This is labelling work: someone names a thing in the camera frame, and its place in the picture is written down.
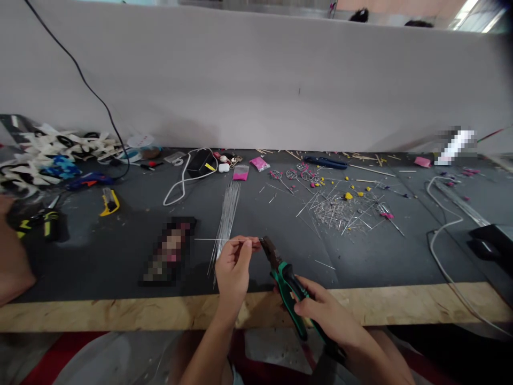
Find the wooden table edge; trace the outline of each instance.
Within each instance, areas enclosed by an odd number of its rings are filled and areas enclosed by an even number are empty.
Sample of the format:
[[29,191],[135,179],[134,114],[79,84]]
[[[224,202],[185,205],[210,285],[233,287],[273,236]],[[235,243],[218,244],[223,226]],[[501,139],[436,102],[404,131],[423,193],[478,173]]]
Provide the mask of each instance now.
[[[487,282],[457,286],[489,321],[513,321],[512,309]],[[480,322],[447,284],[330,292],[364,326]],[[201,295],[8,304],[0,308],[0,332],[206,329],[218,299],[218,295]],[[236,327],[292,327],[281,303],[272,292],[248,293]]]

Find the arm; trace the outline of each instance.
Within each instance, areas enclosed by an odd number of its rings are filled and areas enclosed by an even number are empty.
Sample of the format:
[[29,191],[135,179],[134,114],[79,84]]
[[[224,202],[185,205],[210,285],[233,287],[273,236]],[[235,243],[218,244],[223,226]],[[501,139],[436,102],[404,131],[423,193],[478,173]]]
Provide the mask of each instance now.
[[294,306],[294,311],[317,321],[326,334],[344,349],[347,368],[364,384],[414,385],[409,370],[392,363],[372,336],[321,285],[298,277],[312,298]]
[[0,306],[30,288],[36,279],[16,231],[6,221],[13,200],[0,195]]
[[260,250],[258,238],[228,241],[215,264],[219,305],[180,384],[219,384],[230,349],[231,335],[250,281],[251,254]]

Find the blue glue gun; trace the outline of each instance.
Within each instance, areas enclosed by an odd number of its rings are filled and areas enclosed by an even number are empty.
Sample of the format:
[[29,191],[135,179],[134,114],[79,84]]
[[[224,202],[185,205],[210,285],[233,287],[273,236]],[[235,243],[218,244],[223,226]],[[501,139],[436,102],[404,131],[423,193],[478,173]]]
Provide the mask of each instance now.
[[114,179],[101,173],[89,173],[66,185],[66,190],[76,191],[84,186],[91,187],[94,184],[114,184]]
[[347,168],[347,163],[328,158],[304,157],[303,160],[315,165],[336,168],[338,170],[345,170]]

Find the white cable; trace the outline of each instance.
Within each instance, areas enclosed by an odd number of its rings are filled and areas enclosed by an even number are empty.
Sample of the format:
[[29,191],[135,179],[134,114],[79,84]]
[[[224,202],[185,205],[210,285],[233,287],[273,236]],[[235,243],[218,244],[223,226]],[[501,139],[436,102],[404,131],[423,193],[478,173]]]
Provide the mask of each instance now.
[[450,178],[444,178],[442,176],[435,176],[433,179],[431,179],[431,181],[429,182],[428,186],[426,187],[426,192],[429,194],[429,196],[431,198],[433,198],[433,200],[445,211],[447,212],[450,212],[451,214],[457,216],[459,219],[458,220],[455,220],[453,222],[448,222],[446,223],[445,225],[443,225],[442,227],[440,227],[438,230],[435,230],[434,232],[434,235],[433,235],[433,238],[431,239],[430,243],[429,243],[429,250],[431,251],[431,254],[433,255],[433,258],[435,259],[438,267],[440,268],[440,270],[442,271],[442,274],[444,275],[445,279],[452,283],[453,284],[453,287],[454,289],[457,291],[458,293],[458,298],[459,300],[463,303],[463,305],[465,305],[467,307],[467,309],[470,311],[470,313],[472,313],[472,315],[474,317],[476,317],[477,319],[481,320],[482,322],[492,326],[493,328],[497,329],[498,331],[500,332],[503,332],[504,334],[510,336],[513,338],[513,335],[509,334],[507,331],[501,329],[499,326],[497,325],[494,325],[493,323],[491,323],[490,321],[488,321],[486,318],[484,318],[481,314],[478,313],[478,311],[472,306],[472,304],[469,302],[469,300],[461,293],[461,291],[458,289],[458,286],[456,285],[456,283],[454,282],[454,280],[450,277],[449,274],[447,274],[447,272],[445,271],[444,267],[442,266],[442,263],[440,262],[440,260],[438,259],[437,257],[437,254],[435,253],[434,251],[434,242],[435,240],[437,239],[437,236],[438,234],[440,234],[440,232],[442,230],[444,230],[446,227],[449,227],[451,225],[455,225],[457,223],[460,223],[460,222],[463,222],[463,217],[460,217],[458,214],[452,212],[451,210],[445,208],[434,196],[433,194],[431,194],[431,192],[429,191],[429,189],[431,188],[431,185],[433,184],[433,182],[435,181],[435,179],[448,179],[450,181],[452,181],[452,179]]
[[[197,176],[196,178],[188,178],[188,179],[184,179],[184,176],[185,176],[185,170],[187,170],[187,166],[189,165],[189,162],[191,161],[191,153],[194,152],[194,151],[199,151],[199,150],[209,150],[212,154],[212,156],[214,156],[214,153],[212,152],[211,149],[206,149],[206,148],[200,148],[200,149],[195,149],[195,150],[191,150],[187,153],[187,155],[189,156],[187,158],[187,162],[185,162],[184,166],[183,166],[183,170],[182,170],[182,180],[179,181],[179,182],[176,182],[170,189],[169,191],[167,192],[167,195],[166,197],[164,198],[164,201],[162,202],[162,205],[163,206],[171,206],[172,204],[178,202],[180,199],[182,199],[184,196],[185,196],[185,182],[187,181],[190,181],[190,180],[195,180],[195,179],[201,179],[201,178],[204,178],[206,176],[209,176],[213,173],[215,173],[217,171],[217,159],[214,157],[215,159],[215,170],[212,171],[212,172],[209,172],[208,174],[205,174],[205,175],[202,175],[202,176]],[[175,199],[174,201],[170,202],[170,203],[166,203],[167,201],[167,198],[169,198],[169,195],[171,194],[171,192],[173,191],[173,189],[177,186],[181,184],[182,185],[182,194],[180,196],[180,198],[178,199]]]

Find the power cord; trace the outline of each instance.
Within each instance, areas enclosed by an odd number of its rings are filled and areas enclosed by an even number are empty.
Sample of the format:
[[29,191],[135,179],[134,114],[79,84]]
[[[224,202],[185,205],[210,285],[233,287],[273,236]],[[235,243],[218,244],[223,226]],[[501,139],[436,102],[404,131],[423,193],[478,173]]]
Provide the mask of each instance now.
[[440,262],[440,260],[438,259],[437,257],[437,254],[435,253],[434,251],[434,242],[435,240],[437,239],[438,237],[438,234],[440,234],[440,232],[442,230],[444,230],[445,228],[449,227],[449,226],[452,226],[452,225],[455,225],[457,223],[460,223],[460,222],[463,222],[463,217],[460,217],[458,214],[452,212],[451,210],[445,208],[434,196],[433,194],[430,192],[430,188],[431,188],[431,185],[433,184],[433,182],[436,180],[436,179],[447,179],[449,181],[452,181],[452,179],[450,178],[444,178],[443,176],[435,176],[433,179],[431,179],[431,181],[429,182],[428,186],[426,187],[426,192],[429,194],[429,196],[445,211],[451,213],[452,215],[455,215],[457,216],[459,219],[455,220],[455,221],[452,221],[452,222],[448,222],[446,223],[445,225],[443,225],[442,227],[440,227],[438,230],[435,230],[434,231],[434,234],[433,234],[433,238],[431,238],[431,241],[429,242],[429,250],[431,251],[431,255],[433,255],[433,258],[434,260],[436,261],[438,267],[440,268],[440,271],[442,272],[443,276],[445,277],[445,279],[451,283],[453,285],[453,288],[456,290],[457,292],[457,296],[459,298],[459,300],[463,303],[463,305],[465,305],[465,307],[470,311],[470,313],[476,317],[477,319],[481,320],[482,322],[492,326],[493,328],[497,329],[498,331],[500,332],[503,332],[504,334],[506,334],[507,336],[509,337],[512,337],[513,338],[513,335],[509,334],[507,331],[501,329],[499,326],[497,325],[494,325],[493,323],[491,323],[490,321],[488,321],[486,318],[484,318],[481,314],[478,313],[478,311],[472,306],[472,304],[468,301],[468,299],[461,293],[461,291],[458,289],[458,286],[456,285],[456,283],[454,282],[454,280],[450,277],[449,274],[447,274],[447,272],[445,271],[444,267],[442,266],[442,263]]
[[[217,171],[217,166],[218,166],[218,162],[217,162],[217,159],[214,157],[215,159],[215,170],[214,171],[211,171],[209,172],[208,174],[205,174],[205,175],[202,175],[202,176],[197,176],[196,178],[188,178],[188,179],[185,179],[185,170],[187,170],[187,166],[189,165],[189,162],[191,161],[191,153],[194,152],[194,151],[199,151],[199,150],[209,150],[212,154],[212,156],[214,156],[214,153],[212,152],[211,149],[205,149],[205,148],[200,148],[200,149],[194,149],[194,150],[191,150],[187,153],[187,155],[189,156],[187,158],[187,161],[185,162],[185,164],[183,165],[183,170],[182,170],[182,180],[180,180],[179,182],[176,182],[170,189],[169,191],[167,192],[167,195],[166,197],[164,198],[164,201],[162,202],[162,205],[163,206],[171,206],[172,204],[178,202],[180,199],[182,199],[184,196],[185,196],[185,182],[187,181],[190,181],[190,180],[195,180],[195,179],[201,179],[201,178],[204,178],[206,176],[209,176],[213,173],[215,173]],[[182,194],[179,198],[175,199],[174,201],[172,202],[169,202],[169,203],[166,203],[167,199],[169,198],[169,196],[171,195],[171,192],[174,190],[174,188],[176,186],[178,186],[179,184],[182,185]]]
[[[57,38],[55,37],[55,35],[52,33],[51,30],[49,30],[48,26],[45,24],[45,22],[43,21],[43,19],[41,19],[41,16],[39,16],[39,14],[37,13],[37,11],[34,9],[34,7],[32,6],[32,4],[30,3],[29,0],[25,0],[25,3],[28,5],[28,7],[30,8],[30,10],[32,11],[32,13],[34,14],[34,16],[38,19],[38,21],[41,23],[41,25],[43,26],[44,29],[46,29],[46,32],[48,32],[48,34],[52,37],[53,40],[55,40],[55,42],[59,45],[59,47],[61,47],[63,49],[64,52],[67,53],[67,55],[70,57],[70,59],[73,61],[73,63],[75,64],[76,66],[76,69],[78,70],[79,74],[80,74],[80,77],[82,78],[82,81],[84,82],[85,86],[87,88],[89,88],[89,91],[92,92],[92,94],[94,96],[96,96],[96,98],[105,106],[105,109],[107,110],[107,113],[108,113],[108,117],[109,119],[111,120],[111,124],[112,124],[112,128],[114,128],[114,131],[116,132],[116,135],[118,136],[118,139],[119,139],[119,142],[121,143],[121,148],[123,148],[123,152],[125,153],[125,157],[126,159],[128,159],[128,154],[127,154],[127,150],[125,149],[125,145],[123,144],[123,140],[121,139],[121,135],[119,135],[119,132],[118,132],[118,129],[116,128],[116,124],[114,124],[114,119],[112,118],[112,113],[111,113],[111,110],[109,110],[109,108],[107,107],[107,105],[105,104],[105,102],[102,100],[102,98],[100,98],[96,92],[93,91],[93,89],[91,88],[91,86],[87,83],[86,79],[84,78],[84,74],[82,73],[82,70],[80,69],[80,66],[79,66],[79,63],[77,63],[77,61],[75,60],[75,58],[73,57],[73,55],[66,49],[64,48],[64,46],[61,44],[61,42],[59,40],[57,40]],[[120,175],[120,176],[117,176],[116,178],[112,178],[114,180],[117,180],[117,179],[121,179],[122,177],[124,177],[127,173],[128,173],[128,170],[130,170],[130,162],[127,163],[127,169],[125,170],[125,172]]]

